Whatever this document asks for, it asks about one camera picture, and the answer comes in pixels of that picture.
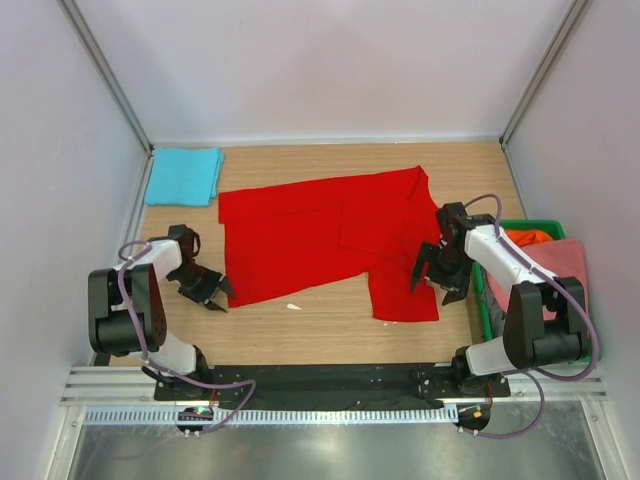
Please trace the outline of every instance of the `wall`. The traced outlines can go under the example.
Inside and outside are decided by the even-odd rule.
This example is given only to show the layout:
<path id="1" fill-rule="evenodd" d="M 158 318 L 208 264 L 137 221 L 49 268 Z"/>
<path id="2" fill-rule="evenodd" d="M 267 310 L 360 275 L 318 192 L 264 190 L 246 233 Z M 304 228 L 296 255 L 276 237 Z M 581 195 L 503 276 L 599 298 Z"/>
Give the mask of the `wall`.
<path id="1" fill-rule="evenodd" d="M 495 137 L 569 0 L 78 0 L 154 142 Z"/>
<path id="2" fill-rule="evenodd" d="M 527 214 L 558 218 L 585 244 L 602 369 L 640 472 L 638 45 L 637 2 L 593 2 L 510 150 Z"/>
<path id="3" fill-rule="evenodd" d="M 0 477 L 42 478 L 144 155 L 61 9 L 0 2 Z"/>

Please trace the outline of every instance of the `green basket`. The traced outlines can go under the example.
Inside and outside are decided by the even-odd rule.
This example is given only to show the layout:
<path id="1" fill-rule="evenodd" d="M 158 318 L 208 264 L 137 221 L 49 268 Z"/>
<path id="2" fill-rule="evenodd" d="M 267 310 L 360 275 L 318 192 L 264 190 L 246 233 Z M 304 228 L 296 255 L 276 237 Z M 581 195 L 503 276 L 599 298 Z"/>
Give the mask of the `green basket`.
<path id="1" fill-rule="evenodd" d="M 542 230 L 545 233 L 551 235 L 554 240 L 562 240 L 565 237 L 562 225 L 555 220 L 501 220 L 500 225 L 508 230 Z M 485 285 L 482 280 L 482 273 L 480 265 L 478 263 L 473 264 L 471 271 L 473 278 L 473 284 L 476 287 L 476 298 L 478 301 L 478 308 L 480 309 L 480 321 L 482 323 L 482 336 L 485 342 L 493 340 L 493 332 L 491 331 L 491 321 L 489 320 L 489 309 L 487 304 L 482 298 L 482 292 L 484 292 Z M 602 358 L 602 349 L 600 350 L 599 359 Z M 580 360 L 581 362 L 588 362 L 591 360 L 591 345 L 589 345 L 589 351 L 587 356 Z"/>

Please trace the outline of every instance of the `folded blue towel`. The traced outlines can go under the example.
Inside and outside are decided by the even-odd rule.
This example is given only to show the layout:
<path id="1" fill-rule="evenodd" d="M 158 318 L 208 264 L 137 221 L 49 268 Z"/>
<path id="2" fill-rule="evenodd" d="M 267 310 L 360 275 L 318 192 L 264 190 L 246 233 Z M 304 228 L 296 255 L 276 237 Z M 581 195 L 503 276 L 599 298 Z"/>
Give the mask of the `folded blue towel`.
<path id="1" fill-rule="evenodd" d="M 224 152 L 219 148 L 157 148 L 145 195 L 147 205 L 205 207 L 216 196 Z"/>

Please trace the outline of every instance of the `wooden table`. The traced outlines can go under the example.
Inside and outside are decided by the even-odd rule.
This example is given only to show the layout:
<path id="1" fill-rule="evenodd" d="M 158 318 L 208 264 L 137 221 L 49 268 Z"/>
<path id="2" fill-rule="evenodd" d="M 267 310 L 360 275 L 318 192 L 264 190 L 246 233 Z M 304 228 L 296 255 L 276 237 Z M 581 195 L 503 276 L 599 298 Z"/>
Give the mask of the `wooden table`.
<path id="1" fill-rule="evenodd" d="M 374 173 L 422 165 L 436 203 L 500 195 L 505 218 L 522 210 L 497 142 L 383 145 L 307 145 L 225 148 L 218 190 L 226 192 L 287 182 Z M 487 200 L 472 212 L 495 212 Z M 218 204 L 208 208 L 150 207 L 143 238 L 186 223 L 202 237 L 198 263 L 224 270 L 224 227 Z M 439 299 L 444 292 L 437 289 Z M 366 274 L 282 298 L 209 312 L 163 282 L 170 330 L 198 345 L 210 364 L 317 364 L 449 361 L 455 350 L 481 341 L 476 299 L 440 307 L 440 320 L 390 323 L 371 316 Z M 220 296 L 226 306 L 226 298 Z M 295 304 L 300 310 L 291 310 Z M 122 364 L 119 359 L 112 364 Z"/>

